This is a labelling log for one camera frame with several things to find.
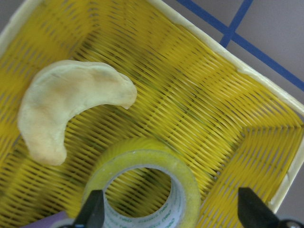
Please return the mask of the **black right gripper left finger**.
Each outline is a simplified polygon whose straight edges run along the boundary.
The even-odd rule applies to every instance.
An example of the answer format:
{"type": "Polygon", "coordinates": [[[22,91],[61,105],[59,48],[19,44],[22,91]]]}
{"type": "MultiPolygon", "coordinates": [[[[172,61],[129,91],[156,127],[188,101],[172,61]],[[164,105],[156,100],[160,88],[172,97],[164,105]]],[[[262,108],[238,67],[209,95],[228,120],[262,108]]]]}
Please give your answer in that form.
{"type": "Polygon", "coordinates": [[[74,228],[102,228],[105,219],[103,190],[90,192],[78,216],[73,222],[74,228]]]}

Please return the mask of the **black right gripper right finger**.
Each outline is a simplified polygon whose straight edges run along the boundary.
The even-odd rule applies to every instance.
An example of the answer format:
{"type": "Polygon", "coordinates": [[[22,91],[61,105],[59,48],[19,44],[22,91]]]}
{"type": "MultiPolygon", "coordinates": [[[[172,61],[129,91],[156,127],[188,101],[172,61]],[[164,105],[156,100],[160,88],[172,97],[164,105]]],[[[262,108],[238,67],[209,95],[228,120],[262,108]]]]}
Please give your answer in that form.
{"type": "Polygon", "coordinates": [[[251,188],[238,189],[237,216],[244,228],[277,228],[279,218],[251,188]]]}

